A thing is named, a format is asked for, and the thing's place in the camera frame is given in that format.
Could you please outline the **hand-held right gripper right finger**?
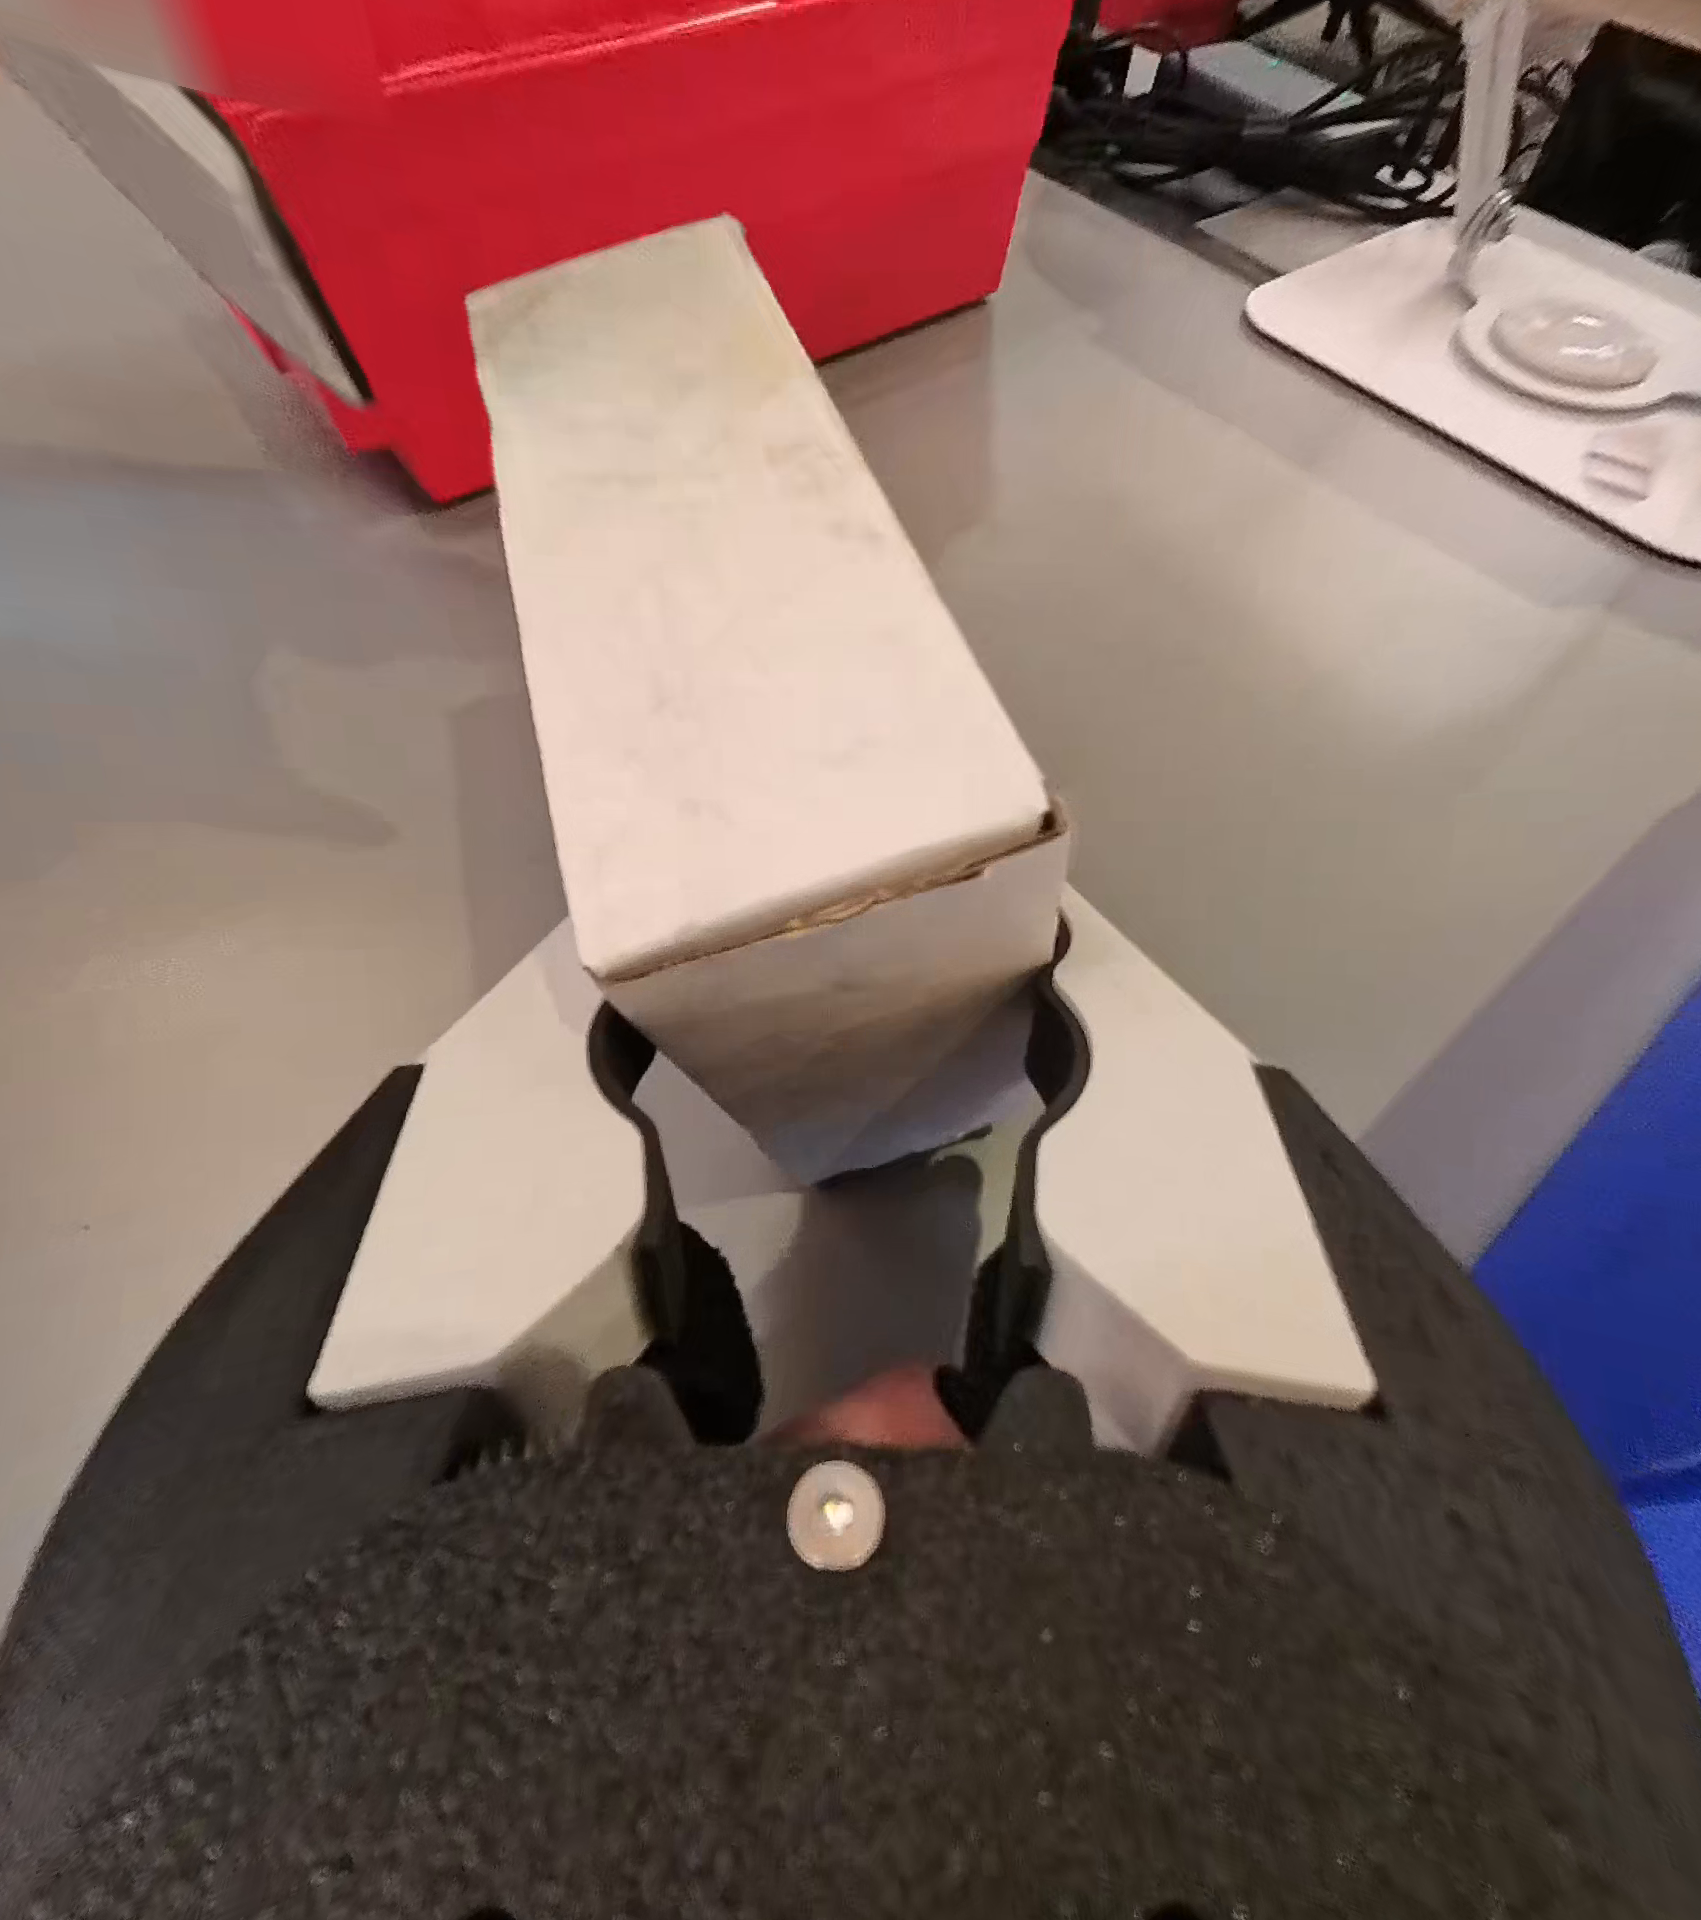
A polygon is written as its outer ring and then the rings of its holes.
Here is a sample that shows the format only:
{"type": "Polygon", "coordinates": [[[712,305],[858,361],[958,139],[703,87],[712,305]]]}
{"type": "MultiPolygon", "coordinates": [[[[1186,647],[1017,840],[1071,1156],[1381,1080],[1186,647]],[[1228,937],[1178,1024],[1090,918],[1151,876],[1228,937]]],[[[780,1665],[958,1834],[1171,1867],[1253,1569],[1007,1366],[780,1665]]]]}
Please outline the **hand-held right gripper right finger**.
{"type": "Polygon", "coordinates": [[[1018,1065],[1037,1113],[941,1367],[967,1435],[1040,1370],[1077,1379],[1097,1444],[1128,1454],[1172,1452],[1215,1393],[1377,1401],[1257,1060],[1075,890],[1018,1065]]]}

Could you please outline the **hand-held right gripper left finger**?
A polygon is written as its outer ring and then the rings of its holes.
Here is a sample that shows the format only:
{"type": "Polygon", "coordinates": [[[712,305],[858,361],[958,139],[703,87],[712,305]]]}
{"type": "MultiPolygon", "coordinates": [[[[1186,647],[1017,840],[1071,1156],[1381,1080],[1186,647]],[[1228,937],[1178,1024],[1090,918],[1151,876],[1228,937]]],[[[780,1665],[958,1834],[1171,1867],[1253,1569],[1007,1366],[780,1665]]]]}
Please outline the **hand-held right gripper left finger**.
{"type": "Polygon", "coordinates": [[[659,1060],[560,920],[430,1044],[307,1378],[324,1412],[480,1390],[562,1444],[646,1363],[691,1435],[759,1429],[740,1284],[677,1211],[637,1088],[659,1060]]]}

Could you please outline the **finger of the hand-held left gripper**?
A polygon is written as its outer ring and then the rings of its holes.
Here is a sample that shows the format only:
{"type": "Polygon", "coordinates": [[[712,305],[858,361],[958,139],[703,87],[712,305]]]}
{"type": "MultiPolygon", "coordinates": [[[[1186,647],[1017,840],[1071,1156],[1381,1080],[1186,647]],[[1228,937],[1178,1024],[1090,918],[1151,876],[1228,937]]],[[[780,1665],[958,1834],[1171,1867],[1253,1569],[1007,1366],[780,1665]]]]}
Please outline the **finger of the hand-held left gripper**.
{"type": "Polygon", "coordinates": [[[190,90],[33,42],[0,68],[190,269],[334,398],[372,388],[235,134],[190,90]]]}

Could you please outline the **red plastic bin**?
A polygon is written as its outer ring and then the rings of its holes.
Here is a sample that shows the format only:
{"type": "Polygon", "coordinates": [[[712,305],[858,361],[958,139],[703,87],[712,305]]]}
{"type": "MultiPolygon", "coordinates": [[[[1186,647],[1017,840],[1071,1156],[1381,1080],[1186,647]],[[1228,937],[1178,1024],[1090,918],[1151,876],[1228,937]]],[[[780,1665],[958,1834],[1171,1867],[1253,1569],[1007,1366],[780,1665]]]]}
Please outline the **red plastic bin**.
{"type": "Polygon", "coordinates": [[[237,4],[354,27],[322,108],[192,95],[259,189],[360,398],[261,354],[354,454],[432,501],[490,488],[463,299],[733,217],[813,359],[993,296],[1069,22],[1062,2],[237,4]]]}

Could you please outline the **white cardboard box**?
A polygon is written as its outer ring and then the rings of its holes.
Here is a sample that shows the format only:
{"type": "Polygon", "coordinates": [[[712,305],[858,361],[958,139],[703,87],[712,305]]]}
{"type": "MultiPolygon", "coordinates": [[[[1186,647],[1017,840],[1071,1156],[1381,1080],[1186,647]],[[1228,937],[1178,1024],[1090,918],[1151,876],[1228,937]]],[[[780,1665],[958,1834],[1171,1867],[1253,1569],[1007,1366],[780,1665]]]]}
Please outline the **white cardboard box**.
{"type": "Polygon", "coordinates": [[[465,299],[579,967],[791,1178],[1049,963],[1071,828],[740,223],[465,299]]]}

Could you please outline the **white lamp stand base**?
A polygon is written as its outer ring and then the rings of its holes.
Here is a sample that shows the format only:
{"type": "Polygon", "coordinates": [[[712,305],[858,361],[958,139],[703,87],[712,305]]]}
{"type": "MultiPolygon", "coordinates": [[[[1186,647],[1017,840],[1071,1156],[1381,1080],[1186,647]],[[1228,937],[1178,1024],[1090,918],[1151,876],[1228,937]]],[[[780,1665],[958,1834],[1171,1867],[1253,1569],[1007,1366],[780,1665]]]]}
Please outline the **white lamp stand base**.
{"type": "MultiPolygon", "coordinates": [[[[1701,279],[1519,203],[1534,4],[1465,4],[1451,213],[1247,296],[1266,344],[1662,559],[1701,568],[1701,279]]],[[[1701,51],[1701,4],[1542,4],[1701,51]]]]}

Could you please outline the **grey power strip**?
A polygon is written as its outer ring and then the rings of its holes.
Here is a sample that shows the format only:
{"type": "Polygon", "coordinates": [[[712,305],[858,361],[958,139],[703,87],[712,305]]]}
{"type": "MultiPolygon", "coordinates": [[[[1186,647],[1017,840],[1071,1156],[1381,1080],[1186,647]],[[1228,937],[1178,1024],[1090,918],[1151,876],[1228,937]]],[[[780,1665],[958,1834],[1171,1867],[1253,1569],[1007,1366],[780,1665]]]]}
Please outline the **grey power strip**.
{"type": "Polygon", "coordinates": [[[1396,129],[1393,111],[1297,59],[1247,40],[1164,61],[1156,102],[1202,121],[1251,124],[1298,138],[1353,139],[1396,129]]]}

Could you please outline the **black equipment case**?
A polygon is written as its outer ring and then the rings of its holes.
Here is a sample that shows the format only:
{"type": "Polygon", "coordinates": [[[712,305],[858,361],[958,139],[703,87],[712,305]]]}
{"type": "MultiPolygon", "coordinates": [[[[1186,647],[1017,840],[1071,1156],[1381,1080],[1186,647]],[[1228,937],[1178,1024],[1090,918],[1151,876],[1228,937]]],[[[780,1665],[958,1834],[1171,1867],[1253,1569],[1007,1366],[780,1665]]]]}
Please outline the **black equipment case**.
{"type": "Polygon", "coordinates": [[[1516,198],[1701,279],[1701,51],[1602,25],[1516,198]]]}

